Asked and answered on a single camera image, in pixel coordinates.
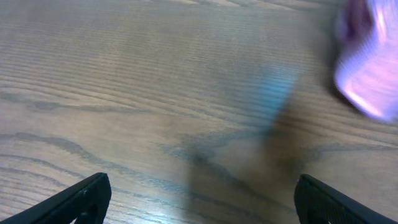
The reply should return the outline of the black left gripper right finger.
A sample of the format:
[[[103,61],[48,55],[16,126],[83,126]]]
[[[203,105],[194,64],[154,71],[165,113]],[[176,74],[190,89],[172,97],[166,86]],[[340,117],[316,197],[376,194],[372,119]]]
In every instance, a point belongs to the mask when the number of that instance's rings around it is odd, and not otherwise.
[[[298,179],[294,204],[300,224],[397,224],[308,174]]]

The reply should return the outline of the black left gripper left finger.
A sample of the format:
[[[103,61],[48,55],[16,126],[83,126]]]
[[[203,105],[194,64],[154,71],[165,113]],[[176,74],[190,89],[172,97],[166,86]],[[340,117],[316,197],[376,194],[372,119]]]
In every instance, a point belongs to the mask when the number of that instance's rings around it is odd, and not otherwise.
[[[99,172],[1,224],[103,224],[111,194],[108,175]]]

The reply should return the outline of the light purple cloth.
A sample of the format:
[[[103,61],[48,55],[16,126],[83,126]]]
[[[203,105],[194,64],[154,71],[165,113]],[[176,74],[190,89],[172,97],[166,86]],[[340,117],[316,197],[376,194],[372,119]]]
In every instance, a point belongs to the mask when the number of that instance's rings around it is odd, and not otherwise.
[[[397,0],[349,0],[336,18],[334,82],[360,112],[397,117]]]

